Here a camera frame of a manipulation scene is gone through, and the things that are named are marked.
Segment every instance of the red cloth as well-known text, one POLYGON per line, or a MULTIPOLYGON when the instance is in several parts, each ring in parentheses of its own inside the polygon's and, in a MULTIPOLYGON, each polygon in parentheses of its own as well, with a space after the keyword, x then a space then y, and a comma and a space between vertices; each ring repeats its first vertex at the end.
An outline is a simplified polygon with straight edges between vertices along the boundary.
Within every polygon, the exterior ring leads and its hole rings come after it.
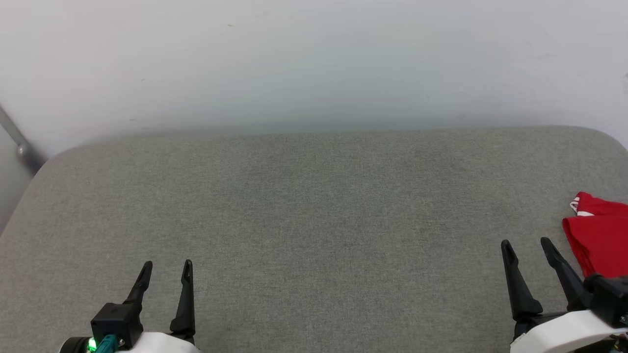
POLYGON ((628 205, 579 192, 571 207, 563 229, 583 274, 628 275, 628 205))

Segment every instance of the metal pole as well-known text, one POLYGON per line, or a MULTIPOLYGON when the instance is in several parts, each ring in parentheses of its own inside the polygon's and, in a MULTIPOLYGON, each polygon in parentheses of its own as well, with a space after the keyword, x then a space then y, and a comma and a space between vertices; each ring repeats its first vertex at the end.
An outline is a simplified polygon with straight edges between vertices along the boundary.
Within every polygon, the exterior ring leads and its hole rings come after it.
POLYGON ((41 166, 46 160, 28 143, 24 135, 13 124, 11 118, 6 114, 0 106, 0 126, 9 134, 9 136, 18 145, 17 154, 22 163, 31 170, 33 175, 37 174, 41 166))

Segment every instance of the gray upholstered seat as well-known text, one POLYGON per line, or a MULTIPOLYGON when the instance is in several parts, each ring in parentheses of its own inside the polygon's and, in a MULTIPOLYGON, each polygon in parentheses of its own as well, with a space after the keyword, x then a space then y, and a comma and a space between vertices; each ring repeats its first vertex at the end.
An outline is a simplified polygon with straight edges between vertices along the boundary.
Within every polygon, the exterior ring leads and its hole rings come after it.
POLYGON ((0 342, 89 335, 153 260, 142 314, 167 331, 194 262, 204 352, 505 352, 508 238, 547 311, 539 238, 580 191, 628 201, 628 153, 565 128, 142 138, 72 149, 0 236, 0 342))

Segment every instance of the gray fabric surface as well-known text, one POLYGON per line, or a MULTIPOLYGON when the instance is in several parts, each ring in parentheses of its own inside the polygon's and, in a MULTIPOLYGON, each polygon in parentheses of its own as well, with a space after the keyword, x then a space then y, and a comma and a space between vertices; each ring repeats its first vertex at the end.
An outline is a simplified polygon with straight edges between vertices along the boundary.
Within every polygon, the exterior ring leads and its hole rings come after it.
POLYGON ((547 312, 539 238, 580 191, 628 201, 628 152, 580 128, 144 138, 76 148, 0 236, 0 342, 89 335, 153 260, 143 323, 167 331, 194 262, 204 352, 507 352, 499 243, 547 312))

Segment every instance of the green led light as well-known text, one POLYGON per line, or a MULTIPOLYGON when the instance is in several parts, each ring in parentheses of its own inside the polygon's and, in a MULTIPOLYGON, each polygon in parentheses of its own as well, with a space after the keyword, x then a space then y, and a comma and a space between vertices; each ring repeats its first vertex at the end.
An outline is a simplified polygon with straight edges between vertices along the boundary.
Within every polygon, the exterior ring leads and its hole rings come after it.
POLYGON ((87 349, 89 349, 90 352, 96 351, 96 340, 93 337, 87 341, 87 349))

